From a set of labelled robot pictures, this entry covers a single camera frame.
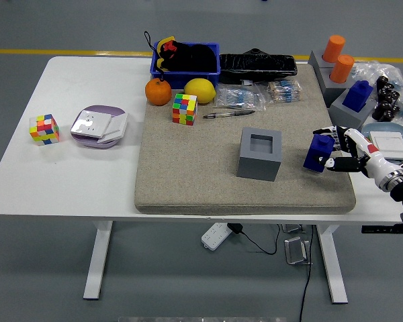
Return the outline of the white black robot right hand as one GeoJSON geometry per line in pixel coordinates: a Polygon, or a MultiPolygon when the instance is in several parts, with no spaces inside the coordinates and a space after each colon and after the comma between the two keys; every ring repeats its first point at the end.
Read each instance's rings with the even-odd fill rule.
{"type": "Polygon", "coordinates": [[[313,134],[328,136],[334,140],[333,150],[349,153],[350,156],[319,157],[318,162],[334,172],[361,172],[372,178],[381,189],[382,180],[400,167],[388,162],[379,149],[363,134],[350,127],[330,126],[313,131],[313,134]]]}

